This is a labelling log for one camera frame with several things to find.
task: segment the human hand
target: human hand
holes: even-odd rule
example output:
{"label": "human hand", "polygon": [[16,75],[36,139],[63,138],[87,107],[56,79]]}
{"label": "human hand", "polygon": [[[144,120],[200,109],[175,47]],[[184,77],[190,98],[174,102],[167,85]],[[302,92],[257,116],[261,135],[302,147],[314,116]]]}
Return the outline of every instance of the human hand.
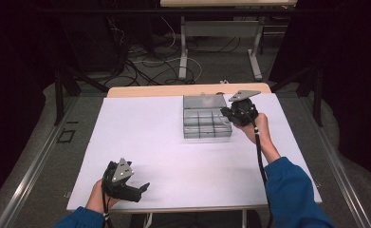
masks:
{"label": "human hand", "polygon": [[[105,200],[108,202],[108,209],[111,209],[111,207],[119,201],[119,199],[110,198],[107,195],[105,195]],[[104,206],[102,202],[102,180],[98,180],[94,184],[85,208],[101,214],[104,213]]]}
{"label": "human hand", "polygon": [[[262,152],[265,155],[268,163],[274,162],[279,159],[281,156],[277,151],[277,148],[274,146],[271,141],[270,132],[269,132],[269,121],[265,113],[259,113],[258,117],[255,119],[256,127],[259,129],[259,139]],[[256,143],[254,126],[252,123],[246,126],[234,125],[238,129],[242,130],[253,143]]]}

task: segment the gray carpet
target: gray carpet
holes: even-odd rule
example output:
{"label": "gray carpet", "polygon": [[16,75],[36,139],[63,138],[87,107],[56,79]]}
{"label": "gray carpet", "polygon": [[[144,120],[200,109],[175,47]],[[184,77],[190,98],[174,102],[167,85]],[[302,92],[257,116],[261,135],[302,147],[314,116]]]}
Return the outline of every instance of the gray carpet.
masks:
{"label": "gray carpet", "polygon": [[[206,38],[195,40],[195,44],[197,44],[197,49],[217,50],[225,46],[230,40],[231,38]],[[281,37],[267,37],[264,55],[258,56],[264,80],[268,84],[271,84],[271,82],[267,81],[267,78],[281,41]],[[228,46],[228,49],[232,49],[235,45],[236,40],[235,43],[231,43]],[[251,76],[246,48],[250,48],[249,40],[241,39],[239,47],[232,52],[191,52],[189,57],[196,59],[203,69],[196,83],[216,84],[223,79],[227,79],[230,83],[254,82]],[[170,52],[174,53],[166,47],[162,47],[159,51],[167,54]],[[189,63],[189,68],[194,75],[198,75],[199,66],[192,62]],[[150,68],[141,64],[137,64],[137,66],[148,75],[158,75],[160,72],[169,68],[168,66]],[[156,80],[163,83],[165,79],[173,77],[175,75],[172,71],[165,71]],[[144,80],[139,81],[145,86],[146,83]],[[115,79],[107,85],[119,86],[126,83],[124,79]],[[56,142],[52,145],[46,165],[39,174],[25,203],[19,208],[19,213],[16,214],[11,227],[52,227],[55,222],[68,214],[65,210],[68,198],[65,198],[64,195],[67,191],[73,189],[87,142],[90,139],[102,105],[102,96],[105,95],[99,94],[97,90],[89,85],[81,84],[81,87],[83,88],[83,96],[73,99],[74,108],[63,123],[65,131],[75,131],[72,141]],[[278,97],[296,141],[306,159],[308,168],[314,180],[320,184],[318,189],[324,200],[321,206],[338,227],[358,227],[345,201],[343,192],[329,168],[325,157],[324,146],[319,140],[315,127],[312,126],[309,120],[310,116],[306,114],[301,99],[296,97],[294,91],[295,85],[289,85],[278,92]],[[36,155],[43,149],[45,142],[48,140],[49,133],[52,131],[55,120],[53,86],[46,89],[45,94],[47,101],[41,120],[38,122],[12,174],[0,191],[0,218],[19,186],[20,181],[25,176]],[[338,143],[337,122],[334,120],[331,109],[328,106],[324,105],[322,111],[323,123],[325,125],[324,130],[331,143],[336,147]],[[362,207],[371,219],[371,174],[342,156],[341,159],[348,178],[351,180],[358,198],[361,200]],[[268,211],[263,208],[259,209],[258,212],[262,217],[263,224],[267,224]],[[117,227],[128,227],[130,218],[130,215],[114,214],[112,216]]]}

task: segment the wooden desk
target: wooden desk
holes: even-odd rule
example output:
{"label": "wooden desk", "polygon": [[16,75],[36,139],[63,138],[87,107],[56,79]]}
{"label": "wooden desk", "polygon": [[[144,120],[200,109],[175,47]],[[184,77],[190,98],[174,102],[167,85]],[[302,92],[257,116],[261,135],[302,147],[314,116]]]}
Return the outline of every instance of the wooden desk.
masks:
{"label": "wooden desk", "polygon": [[[200,8],[200,7],[264,7],[264,6],[293,6],[297,0],[161,0],[163,7],[169,8]],[[263,80],[256,53],[262,37],[265,17],[258,21],[185,21],[181,17],[181,60],[179,63],[179,79],[186,78],[188,49],[186,48],[187,36],[242,36],[253,37],[252,49],[248,49],[253,77],[256,81]]]}
{"label": "wooden desk", "polygon": [[[138,203],[120,201],[120,213],[246,210],[266,206],[256,147],[245,134],[214,142],[189,142],[182,132],[182,95],[224,92],[226,101],[240,89],[262,90],[252,97],[270,119],[273,142],[282,155],[310,176],[275,94],[266,84],[161,85],[111,88],[104,99],[67,210],[85,205],[92,184],[110,161],[133,162],[128,185],[150,182]],[[321,197],[314,187],[315,200]]]}

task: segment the table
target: table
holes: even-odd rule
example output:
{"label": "table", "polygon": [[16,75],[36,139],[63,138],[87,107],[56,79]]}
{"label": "table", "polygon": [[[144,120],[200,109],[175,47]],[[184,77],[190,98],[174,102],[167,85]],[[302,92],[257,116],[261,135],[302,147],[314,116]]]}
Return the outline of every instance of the table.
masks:
{"label": "table", "polygon": [[[107,164],[121,157],[133,162],[135,175],[128,185],[151,184],[140,202],[121,201],[112,211],[185,212],[266,206],[256,149],[244,133],[234,128],[229,139],[216,142],[183,139],[182,95],[223,92],[228,101],[238,90],[262,91],[251,99],[268,115],[273,142],[283,156],[310,176],[277,97],[266,84],[114,87],[103,101],[67,210],[85,205]],[[321,202],[316,187],[314,194],[315,201]]]}
{"label": "table", "polygon": [[[267,6],[293,6],[297,0],[161,0],[163,7],[169,8],[200,8],[200,7],[267,7]],[[250,65],[256,81],[263,77],[256,59],[256,52],[262,36],[265,17],[257,21],[185,21],[181,17],[181,60],[179,79],[186,78],[188,49],[186,48],[187,36],[243,36],[254,37],[252,49],[248,49]]]}

